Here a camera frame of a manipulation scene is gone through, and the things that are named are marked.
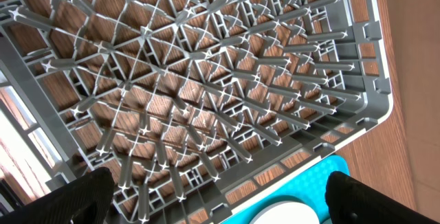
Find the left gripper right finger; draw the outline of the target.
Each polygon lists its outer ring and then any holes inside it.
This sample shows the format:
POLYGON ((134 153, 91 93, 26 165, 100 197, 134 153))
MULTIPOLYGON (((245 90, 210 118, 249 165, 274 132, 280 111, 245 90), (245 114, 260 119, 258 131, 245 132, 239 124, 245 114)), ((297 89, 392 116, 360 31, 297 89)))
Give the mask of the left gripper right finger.
POLYGON ((340 171, 329 175, 325 201, 335 224, 439 224, 340 171))

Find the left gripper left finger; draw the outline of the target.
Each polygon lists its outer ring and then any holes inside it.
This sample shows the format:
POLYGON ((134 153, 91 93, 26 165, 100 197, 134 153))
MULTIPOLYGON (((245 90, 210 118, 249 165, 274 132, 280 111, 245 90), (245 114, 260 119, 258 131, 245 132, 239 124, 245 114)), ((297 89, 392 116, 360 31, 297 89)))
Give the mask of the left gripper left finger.
POLYGON ((102 224, 113 198, 108 168, 98 168, 1 217, 7 224, 102 224))

